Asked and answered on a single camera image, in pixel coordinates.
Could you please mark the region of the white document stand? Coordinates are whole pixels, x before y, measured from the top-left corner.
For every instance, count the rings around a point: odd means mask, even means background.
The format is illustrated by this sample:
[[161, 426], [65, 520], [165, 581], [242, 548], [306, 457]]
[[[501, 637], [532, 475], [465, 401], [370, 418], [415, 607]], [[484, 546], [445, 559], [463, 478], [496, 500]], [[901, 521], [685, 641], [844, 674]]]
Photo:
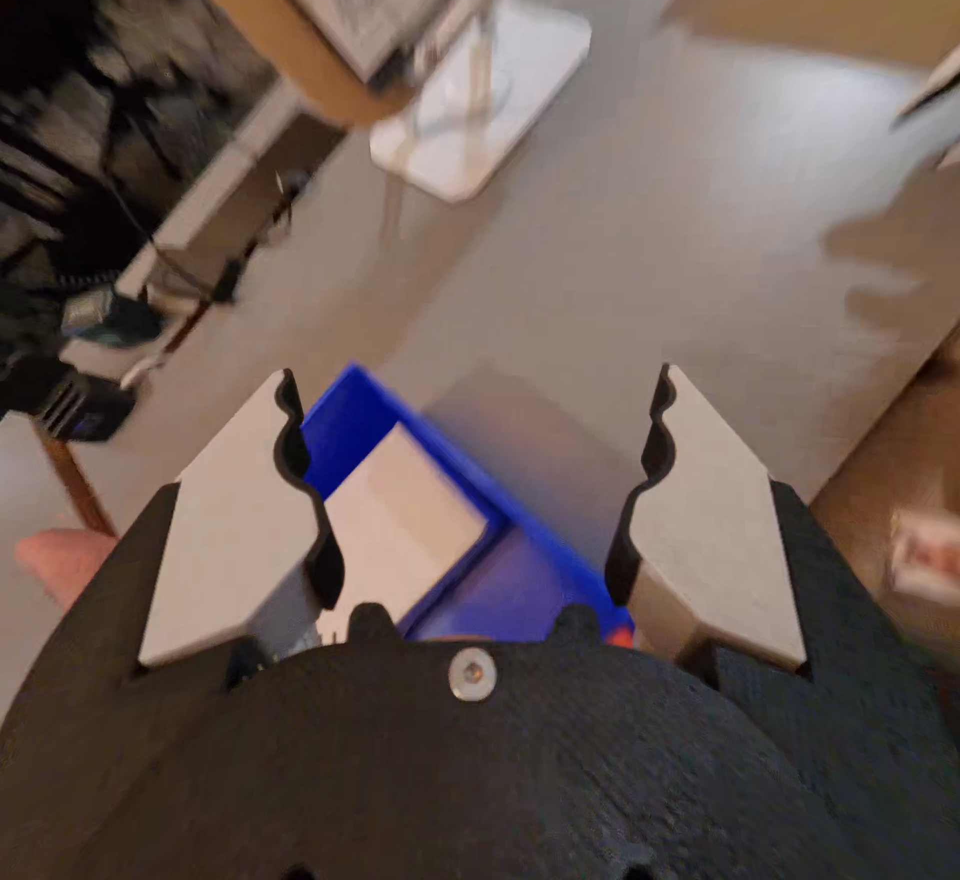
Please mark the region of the white document stand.
[[293, 0], [213, 0], [321, 119], [369, 130], [384, 172], [449, 203], [476, 196], [582, 66], [579, 14], [449, 0], [412, 50], [359, 80]]

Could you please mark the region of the grey desk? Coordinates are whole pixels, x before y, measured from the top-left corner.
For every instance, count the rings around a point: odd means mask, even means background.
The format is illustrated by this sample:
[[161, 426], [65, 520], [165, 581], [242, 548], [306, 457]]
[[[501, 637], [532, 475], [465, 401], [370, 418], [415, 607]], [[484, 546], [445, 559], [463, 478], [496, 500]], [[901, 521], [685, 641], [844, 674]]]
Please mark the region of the grey desk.
[[331, 156], [121, 432], [73, 456], [124, 531], [267, 374], [308, 407], [366, 366], [593, 565], [678, 364], [806, 498], [958, 319], [958, 95], [895, 125], [930, 67], [774, 43], [951, 47], [957, 0], [539, 0], [584, 66], [475, 199]]

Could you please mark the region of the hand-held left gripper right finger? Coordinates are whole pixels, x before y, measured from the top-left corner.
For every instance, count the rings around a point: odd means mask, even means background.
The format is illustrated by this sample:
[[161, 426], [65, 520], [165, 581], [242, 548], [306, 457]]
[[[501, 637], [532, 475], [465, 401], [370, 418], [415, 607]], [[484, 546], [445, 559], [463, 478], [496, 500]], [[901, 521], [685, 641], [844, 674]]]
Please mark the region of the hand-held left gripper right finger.
[[604, 570], [635, 645], [681, 667], [719, 646], [796, 673], [808, 652], [768, 468], [674, 364], [650, 420]]

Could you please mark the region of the person's left hand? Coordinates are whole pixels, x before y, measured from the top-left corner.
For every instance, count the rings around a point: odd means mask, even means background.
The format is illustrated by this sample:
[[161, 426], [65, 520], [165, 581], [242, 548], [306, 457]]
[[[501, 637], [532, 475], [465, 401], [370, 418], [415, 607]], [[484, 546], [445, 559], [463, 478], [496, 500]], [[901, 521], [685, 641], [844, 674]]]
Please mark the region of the person's left hand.
[[14, 549], [18, 567], [36, 579], [66, 612], [83, 594], [118, 538], [87, 529], [50, 529], [22, 538]]

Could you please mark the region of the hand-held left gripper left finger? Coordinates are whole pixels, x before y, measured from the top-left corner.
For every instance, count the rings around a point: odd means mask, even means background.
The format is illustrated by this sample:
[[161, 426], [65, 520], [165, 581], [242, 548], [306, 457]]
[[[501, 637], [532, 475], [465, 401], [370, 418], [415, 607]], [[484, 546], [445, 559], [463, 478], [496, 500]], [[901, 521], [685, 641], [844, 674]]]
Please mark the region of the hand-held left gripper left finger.
[[139, 650], [159, 667], [235, 639], [270, 660], [318, 643], [345, 564], [310, 454], [294, 374], [269, 375], [177, 479]]

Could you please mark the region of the blue plastic bin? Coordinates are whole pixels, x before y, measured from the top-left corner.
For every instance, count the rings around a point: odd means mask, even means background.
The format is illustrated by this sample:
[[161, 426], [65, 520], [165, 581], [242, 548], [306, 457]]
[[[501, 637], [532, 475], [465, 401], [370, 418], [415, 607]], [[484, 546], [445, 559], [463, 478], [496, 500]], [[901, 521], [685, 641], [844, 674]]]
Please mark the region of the blue plastic bin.
[[311, 457], [307, 482], [327, 502], [342, 482], [402, 423], [486, 515], [488, 532], [411, 629], [410, 641], [479, 637], [539, 642], [560, 611], [595, 611], [603, 639], [634, 627], [609, 596], [603, 576], [422, 414], [367, 370], [346, 368], [306, 414], [301, 432]]

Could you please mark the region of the white cardboard mailer box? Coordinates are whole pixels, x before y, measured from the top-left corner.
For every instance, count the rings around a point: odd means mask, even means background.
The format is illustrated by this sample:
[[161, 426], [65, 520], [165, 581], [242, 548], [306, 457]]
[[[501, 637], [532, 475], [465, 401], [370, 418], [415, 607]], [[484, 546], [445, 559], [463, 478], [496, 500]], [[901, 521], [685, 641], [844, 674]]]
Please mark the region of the white cardboard mailer box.
[[486, 515], [397, 423], [326, 503], [343, 585], [316, 624], [323, 646], [347, 639], [354, 609], [381, 605], [405, 634], [489, 531]]

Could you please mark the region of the printed photo card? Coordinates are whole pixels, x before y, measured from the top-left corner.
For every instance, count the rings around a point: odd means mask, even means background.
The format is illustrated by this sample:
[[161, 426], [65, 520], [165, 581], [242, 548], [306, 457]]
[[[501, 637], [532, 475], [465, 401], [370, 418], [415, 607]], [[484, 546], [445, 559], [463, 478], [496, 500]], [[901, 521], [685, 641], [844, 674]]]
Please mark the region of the printed photo card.
[[894, 510], [885, 582], [896, 594], [958, 609], [959, 515]]

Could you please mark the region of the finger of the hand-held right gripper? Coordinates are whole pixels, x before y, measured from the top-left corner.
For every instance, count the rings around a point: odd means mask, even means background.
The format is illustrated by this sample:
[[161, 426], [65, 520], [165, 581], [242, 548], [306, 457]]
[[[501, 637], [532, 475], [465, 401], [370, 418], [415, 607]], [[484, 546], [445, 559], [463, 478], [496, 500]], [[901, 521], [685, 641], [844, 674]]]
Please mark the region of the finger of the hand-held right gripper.
[[903, 124], [959, 87], [959, 47], [955, 46], [935, 66], [923, 87], [896, 114], [893, 128]]

